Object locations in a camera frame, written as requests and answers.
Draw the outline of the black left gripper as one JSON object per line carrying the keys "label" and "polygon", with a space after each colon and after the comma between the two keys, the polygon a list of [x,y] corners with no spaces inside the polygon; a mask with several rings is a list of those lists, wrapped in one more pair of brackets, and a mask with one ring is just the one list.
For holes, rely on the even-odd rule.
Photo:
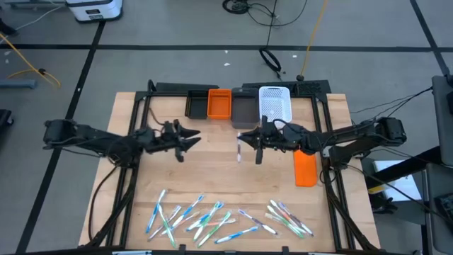
{"label": "black left gripper", "polygon": [[182,128],[181,137],[179,127],[180,123],[177,119],[172,123],[166,121],[161,134],[158,137],[152,135],[149,141],[144,143],[144,151],[152,154],[155,152],[167,152],[170,149],[174,149],[177,161],[183,162],[184,157],[182,151],[187,152],[201,139],[191,138],[200,134],[199,130],[191,130],[184,127]]}

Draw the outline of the grey floor bar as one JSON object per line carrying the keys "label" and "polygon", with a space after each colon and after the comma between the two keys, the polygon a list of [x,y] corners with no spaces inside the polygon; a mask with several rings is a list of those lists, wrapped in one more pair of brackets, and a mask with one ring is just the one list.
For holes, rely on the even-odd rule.
{"label": "grey floor bar", "polygon": [[36,86],[33,79],[0,79],[0,89],[35,89]]}

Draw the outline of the grey furniture panel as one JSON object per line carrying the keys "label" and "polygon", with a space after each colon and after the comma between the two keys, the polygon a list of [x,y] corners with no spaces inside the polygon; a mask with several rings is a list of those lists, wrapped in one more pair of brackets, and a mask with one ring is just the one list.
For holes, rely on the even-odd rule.
{"label": "grey furniture panel", "polygon": [[[453,195],[453,169],[436,164],[427,164],[426,174],[430,209],[440,213],[435,199],[439,196]],[[430,226],[435,250],[443,254],[453,255],[453,226],[435,214],[430,216]]]}
{"label": "grey furniture panel", "polygon": [[453,87],[445,76],[433,76],[431,81],[441,159],[453,166]]}

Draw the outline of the flat orange plastic lid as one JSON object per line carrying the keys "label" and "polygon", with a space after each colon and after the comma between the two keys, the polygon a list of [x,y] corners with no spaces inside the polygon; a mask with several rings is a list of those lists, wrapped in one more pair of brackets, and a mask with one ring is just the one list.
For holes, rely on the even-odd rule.
{"label": "flat orange plastic lid", "polygon": [[294,180],[299,187],[312,187],[317,183],[316,156],[294,153]]}

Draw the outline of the white paper sheet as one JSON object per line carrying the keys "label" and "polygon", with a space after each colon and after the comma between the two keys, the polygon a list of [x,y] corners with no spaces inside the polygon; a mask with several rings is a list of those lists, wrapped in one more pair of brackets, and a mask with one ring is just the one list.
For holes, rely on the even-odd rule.
{"label": "white paper sheet", "polygon": [[[376,172],[382,171],[390,166],[396,165],[401,163],[402,160],[378,160],[373,162],[373,167]],[[401,177],[395,181],[390,183],[391,186],[399,189],[407,196],[411,197],[414,200],[421,201],[420,192],[415,184],[415,181],[411,175]],[[385,198],[392,198],[393,202],[404,202],[409,201],[407,197],[403,194],[399,193],[392,187],[388,185],[378,186],[376,188],[372,188],[369,192],[370,194],[377,194],[383,195]]]}

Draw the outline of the black perforated mount plate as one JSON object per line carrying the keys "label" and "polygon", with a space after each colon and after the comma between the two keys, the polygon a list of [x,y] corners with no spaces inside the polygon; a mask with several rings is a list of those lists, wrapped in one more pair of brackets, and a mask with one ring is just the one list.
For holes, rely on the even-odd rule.
{"label": "black perforated mount plate", "polygon": [[245,83],[242,85],[242,88],[259,89],[264,86],[285,87],[289,89],[289,92],[291,94],[294,95],[331,93],[331,88],[328,80]]}

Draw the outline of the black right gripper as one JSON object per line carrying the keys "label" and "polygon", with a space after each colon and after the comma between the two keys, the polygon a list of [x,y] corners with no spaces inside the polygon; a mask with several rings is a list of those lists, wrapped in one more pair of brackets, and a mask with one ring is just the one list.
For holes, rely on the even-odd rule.
{"label": "black right gripper", "polygon": [[263,150],[266,148],[280,150],[283,153],[287,150],[300,150],[304,133],[305,129],[302,126],[282,119],[270,121],[266,115],[263,115],[260,127],[241,132],[238,138],[256,150],[256,164],[262,164]]}

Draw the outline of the white perforated plastic basket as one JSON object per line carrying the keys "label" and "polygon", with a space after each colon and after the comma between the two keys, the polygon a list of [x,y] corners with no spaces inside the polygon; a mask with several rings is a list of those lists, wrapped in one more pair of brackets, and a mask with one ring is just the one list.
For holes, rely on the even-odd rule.
{"label": "white perforated plastic basket", "polygon": [[278,86],[263,86],[258,90],[259,117],[266,116],[269,122],[275,119],[278,129],[292,121],[292,104],[289,89]]}

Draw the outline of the black diagonal beam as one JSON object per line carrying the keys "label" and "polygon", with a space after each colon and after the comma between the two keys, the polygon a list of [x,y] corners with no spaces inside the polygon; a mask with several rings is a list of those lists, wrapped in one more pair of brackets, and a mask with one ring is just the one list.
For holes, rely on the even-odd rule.
{"label": "black diagonal beam", "polygon": [[422,171],[428,164],[442,165],[440,146],[433,147],[416,156],[409,156],[409,158],[398,164],[389,166],[371,176],[367,176],[365,183],[368,189],[375,188],[401,177]]}

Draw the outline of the black plastic mount plate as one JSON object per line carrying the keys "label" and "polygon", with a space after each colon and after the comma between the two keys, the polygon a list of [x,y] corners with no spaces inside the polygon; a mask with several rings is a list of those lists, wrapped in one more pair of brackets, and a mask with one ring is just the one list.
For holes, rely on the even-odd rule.
{"label": "black plastic mount plate", "polygon": [[165,92],[187,92],[187,91],[206,91],[210,89],[218,89],[218,85],[211,84],[182,84],[182,83],[166,83],[158,82],[155,85],[157,91]]}

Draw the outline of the black chair base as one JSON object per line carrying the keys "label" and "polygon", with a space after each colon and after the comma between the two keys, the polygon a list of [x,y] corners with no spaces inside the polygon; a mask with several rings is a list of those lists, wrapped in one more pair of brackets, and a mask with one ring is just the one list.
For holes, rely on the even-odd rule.
{"label": "black chair base", "polygon": [[7,109],[0,109],[0,150],[4,146],[10,127],[13,124],[12,112]]}

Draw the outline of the black aluminium table frame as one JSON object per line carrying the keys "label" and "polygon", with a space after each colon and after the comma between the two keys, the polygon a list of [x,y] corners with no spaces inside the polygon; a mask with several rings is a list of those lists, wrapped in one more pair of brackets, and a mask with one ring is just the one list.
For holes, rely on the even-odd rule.
{"label": "black aluminium table frame", "polygon": [[[153,128],[167,120],[179,120],[183,127],[200,131],[200,141],[186,154],[184,162],[176,160],[173,151],[144,154],[136,170],[137,185],[132,202],[125,208],[110,233],[108,243],[115,247],[150,250],[154,253],[173,253],[168,237],[158,233],[150,242],[145,233],[155,203],[163,189],[161,200],[164,214],[169,215],[177,205],[186,209],[199,195],[204,198],[190,213],[210,211],[217,201],[224,207],[214,215],[223,217],[228,211],[235,223],[220,227],[200,248],[197,244],[212,229],[203,230],[196,242],[194,234],[186,232],[187,224],[174,231],[176,246],[184,245],[187,253],[221,255],[247,251],[333,252],[336,245],[348,246],[345,225],[340,217],[332,220],[326,190],[321,183],[311,188],[294,183],[294,156],[291,152],[267,149],[262,164],[256,164],[256,153],[241,143],[241,162],[237,162],[237,131],[228,120],[191,120],[185,117],[185,94],[155,93],[148,103],[142,93],[124,92],[115,97],[108,130],[119,135],[138,128],[143,120]],[[214,241],[253,226],[253,221],[238,213],[246,211],[259,220],[265,219],[270,199],[284,203],[314,233],[300,238],[284,225],[270,221],[277,230],[273,236],[264,229],[249,232],[230,241]]]}

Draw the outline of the white Trossen equipment box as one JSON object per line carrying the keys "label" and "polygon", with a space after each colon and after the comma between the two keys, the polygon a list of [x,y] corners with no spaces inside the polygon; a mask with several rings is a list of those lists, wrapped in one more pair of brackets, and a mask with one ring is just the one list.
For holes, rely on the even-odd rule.
{"label": "white Trossen equipment box", "polygon": [[80,23],[115,20],[122,15],[123,0],[65,0]]}

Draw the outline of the orange plastic bin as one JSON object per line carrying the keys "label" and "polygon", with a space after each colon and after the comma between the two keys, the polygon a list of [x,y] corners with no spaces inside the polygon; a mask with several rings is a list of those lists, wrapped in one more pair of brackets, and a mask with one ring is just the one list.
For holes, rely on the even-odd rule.
{"label": "orange plastic bin", "polygon": [[210,89],[208,92],[207,117],[227,120],[231,117],[231,90]]}

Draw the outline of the black plastic bin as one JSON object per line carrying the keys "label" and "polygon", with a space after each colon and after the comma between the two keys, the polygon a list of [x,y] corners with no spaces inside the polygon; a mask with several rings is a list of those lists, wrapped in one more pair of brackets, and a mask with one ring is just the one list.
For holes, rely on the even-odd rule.
{"label": "black plastic bin", "polygon": [[207,118],[209,91],[188,91],[185,105],[185,117],[204,120]]}

